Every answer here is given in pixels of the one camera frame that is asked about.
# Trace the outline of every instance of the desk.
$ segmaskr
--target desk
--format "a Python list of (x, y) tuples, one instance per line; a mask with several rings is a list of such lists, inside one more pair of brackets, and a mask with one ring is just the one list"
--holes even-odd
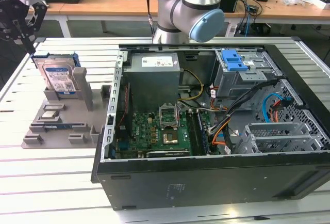
[[(330, 24), (330, 10), (320, 10), (314, 5), (306, 3), (305, 6), (285, 6), (278, 0), (260, 3), (263, 13), (256, 19), (256, 23)], [(59, 11), (55, 9), (57, 5), (62, 5)], [(150, 0), (150, 9), (156, 21), (157, 0)], [(234, 13), (225, 13), (225, 21), (229, 23), (227, 37), (234, 36), (236, 26), (243, 16), (244, 6), (241, 2)], [(81, 0), (79, 4), (51, 4), (45, 19), (57, 20), (64, 37), (71, 37), (68, 20), (147, 21), (147, 10), (145, 0)]]
[[(120, 43), (150, 43), (147, 38), (48, 38), (37, 51), (76, 51), (93, 89), (111, 84)], [(302, 42), (289, 37), (216, 38), (210, 43), (275, 44), (298, 73), (317, 85), (329, 81), (328, 67)], [(113, 211), (100, 184), (90, 182), (95, 149), (20, 147), (43, 99), (45, 83), (25, 56), (0, 92), (0, 223), (91, 224), (326, 223), (330, 219), (330, 182), (302, 200)]]

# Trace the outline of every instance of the white box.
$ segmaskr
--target white box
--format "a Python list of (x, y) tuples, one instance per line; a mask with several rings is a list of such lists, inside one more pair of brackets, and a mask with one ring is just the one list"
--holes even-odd
[(327, 3), (321, 0), (315, 0), (313, 4), (322, 10), (330, 10), (330, 0), (327, 0)]

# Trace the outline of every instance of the motherboard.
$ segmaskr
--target motherboard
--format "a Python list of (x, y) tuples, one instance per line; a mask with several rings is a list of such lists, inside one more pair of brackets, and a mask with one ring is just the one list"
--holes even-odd
[(203, 111), (136, 112), (131, 135), (118, 140), (116, 154), (120, 158), (206, 155), (210, 126), (209, 113)]

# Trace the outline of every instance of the floor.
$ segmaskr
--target floor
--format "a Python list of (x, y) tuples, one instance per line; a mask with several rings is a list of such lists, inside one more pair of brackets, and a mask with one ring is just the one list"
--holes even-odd
[[(103, 33), (100, 21), (70, 21), (70, 31), (73, 37), (148, 37), (150, 28), (147, 22), (107, 22), (108, 33)], [(295, 30), (286, 26), (284, 34), (280, 34), (280, 25), (271, 25), (269, 36), (297, 36), (300, 37), (321, 59), (330, 64), (330, 54), (325, 55), (330, 48), (330, 26), (297, 25)], [(225, 29), (219, 36), (225, 35)], [(63, 37), (57, 21), (44, 21), (37, 37)], [(13, 41), (0, 40), (0, 89), (12, 75), (24, 55), (24, 49)]]

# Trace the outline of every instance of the slotted metal worktable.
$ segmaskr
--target slotted metal worktable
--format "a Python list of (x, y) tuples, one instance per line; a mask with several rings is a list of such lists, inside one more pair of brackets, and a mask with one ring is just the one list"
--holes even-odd
[[(210, 42), (275, 44), (330, 109), (330, 70), (304, 43), (282, 37)], [(81, 66), (87, 68), (87, 81), (99, 89), (111, 84), (119, 43), (150, 43), (150, 39), (48, 38), (35, 46), (51, 53), (76, 51)], [(270, 218), (258, 223), (330, 220), (330, 183), (302, 200), (115, 212), (101, 185), (90, 182), (95, 149), (20, 147), (44, 99), (44, 88), (39, 71), (25, 56), (0, 93), (0, 223), (255, 223), (254, 216)], [(221, 187), (221, 182), (213, 183)]]

